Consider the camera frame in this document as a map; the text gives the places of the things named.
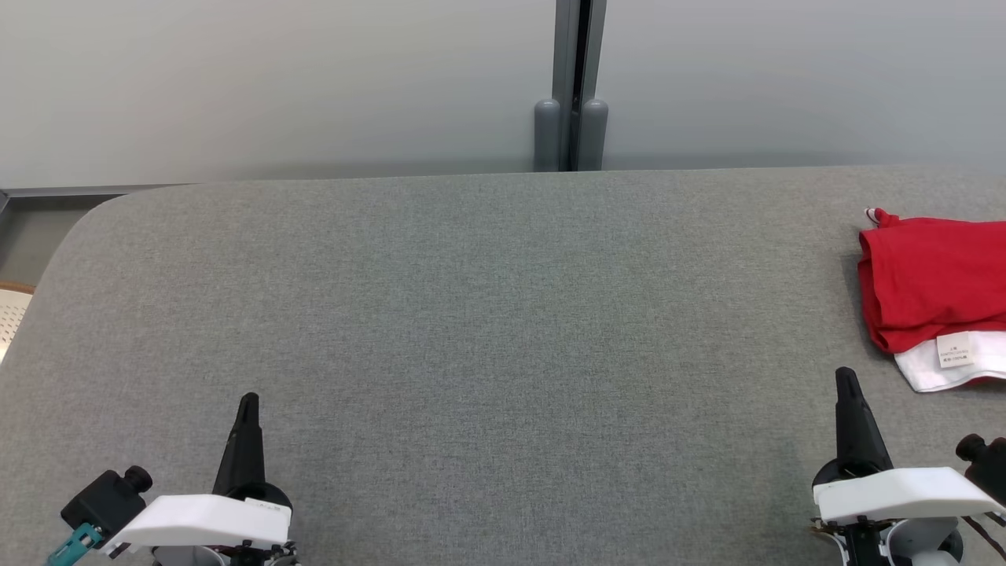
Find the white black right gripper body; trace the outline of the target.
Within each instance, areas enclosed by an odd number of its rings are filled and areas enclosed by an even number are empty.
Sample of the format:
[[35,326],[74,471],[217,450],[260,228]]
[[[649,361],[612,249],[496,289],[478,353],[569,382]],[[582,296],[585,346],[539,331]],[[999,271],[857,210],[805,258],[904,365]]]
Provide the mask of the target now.
[[862,479],[819,481],[812,487],[826,524],[1006,513],[1006,508],[952,467],[899,467]]

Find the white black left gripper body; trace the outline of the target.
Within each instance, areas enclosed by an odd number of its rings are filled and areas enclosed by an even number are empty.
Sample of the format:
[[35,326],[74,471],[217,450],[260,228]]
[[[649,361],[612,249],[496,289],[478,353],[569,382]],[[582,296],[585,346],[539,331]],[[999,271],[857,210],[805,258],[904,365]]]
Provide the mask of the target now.
[[270,550],[290,540],[291,523],[290,504],[216,494],[161,495],[105,542],[105,552],[123,545],[135,553],[155,546],[237,548],[245,543]]

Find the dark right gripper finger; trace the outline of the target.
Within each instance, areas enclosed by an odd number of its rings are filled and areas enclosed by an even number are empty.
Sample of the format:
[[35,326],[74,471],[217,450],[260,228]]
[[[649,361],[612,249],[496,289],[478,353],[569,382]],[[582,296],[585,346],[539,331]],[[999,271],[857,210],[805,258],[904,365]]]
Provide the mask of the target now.
[[841,476],[870,476],[894,469],[855,370],[835,370],[836,458]]

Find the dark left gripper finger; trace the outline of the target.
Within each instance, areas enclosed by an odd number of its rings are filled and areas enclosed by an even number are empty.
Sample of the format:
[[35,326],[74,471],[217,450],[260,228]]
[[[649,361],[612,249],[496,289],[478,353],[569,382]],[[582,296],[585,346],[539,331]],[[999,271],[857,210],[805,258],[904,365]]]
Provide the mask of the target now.
[[259,395],[242,395],[236,419],[229,431],[212,494],[220,497],[252,497],[266,482],[265,448],[259,425]]

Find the red jersey with white sleeves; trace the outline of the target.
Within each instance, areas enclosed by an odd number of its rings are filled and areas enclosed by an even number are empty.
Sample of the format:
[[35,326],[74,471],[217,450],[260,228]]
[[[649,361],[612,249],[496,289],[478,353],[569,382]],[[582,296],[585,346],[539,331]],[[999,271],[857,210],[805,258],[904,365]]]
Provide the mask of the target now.
[[871,340],[917,393],[1006,382],[1006,221],[901,220],[859,235]]

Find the grey fabric sofa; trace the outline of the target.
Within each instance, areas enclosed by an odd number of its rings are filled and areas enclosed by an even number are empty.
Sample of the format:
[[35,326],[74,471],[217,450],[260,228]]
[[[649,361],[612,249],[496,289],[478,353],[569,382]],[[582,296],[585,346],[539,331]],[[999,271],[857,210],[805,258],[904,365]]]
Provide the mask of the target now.
[[865,209],[1006,219],[927,166],[215,183],[96,207],[0,365],[0,566],[144,467],[208,492],[240,397],[309,566],[840,566],[809,530],[857,373],[894,463],[1006,436],[871,344]]

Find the cream perforated laundry basket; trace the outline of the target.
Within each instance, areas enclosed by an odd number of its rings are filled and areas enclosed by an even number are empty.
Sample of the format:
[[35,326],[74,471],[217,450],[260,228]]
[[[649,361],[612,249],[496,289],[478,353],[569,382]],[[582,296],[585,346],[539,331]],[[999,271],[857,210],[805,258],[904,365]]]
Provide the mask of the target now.
[[0,281],[0,363],[9,351],[34,294],[35,286]]

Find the grey wall base rail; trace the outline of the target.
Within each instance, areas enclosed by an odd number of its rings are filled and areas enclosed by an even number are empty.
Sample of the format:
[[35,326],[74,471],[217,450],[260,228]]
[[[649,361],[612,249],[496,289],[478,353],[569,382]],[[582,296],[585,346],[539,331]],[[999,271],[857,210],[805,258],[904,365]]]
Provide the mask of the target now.
[[0,194],[7,198],[64,198],[92,196],[126,196],[147,189],[161,187],[186,186],[186,183],[168,184],[119,184],[118,186],[73,186],[73,187],[35,187],[35,189],[0,189]]

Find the grey partition post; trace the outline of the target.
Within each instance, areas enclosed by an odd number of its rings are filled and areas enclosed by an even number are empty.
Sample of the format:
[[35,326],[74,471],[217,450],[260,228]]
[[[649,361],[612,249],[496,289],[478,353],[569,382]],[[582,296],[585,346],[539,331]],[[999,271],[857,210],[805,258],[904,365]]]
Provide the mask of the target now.
[[600,171],[608,104],[597,96],[608,0],[556,0],[551,96],[533,108],[535,172]]

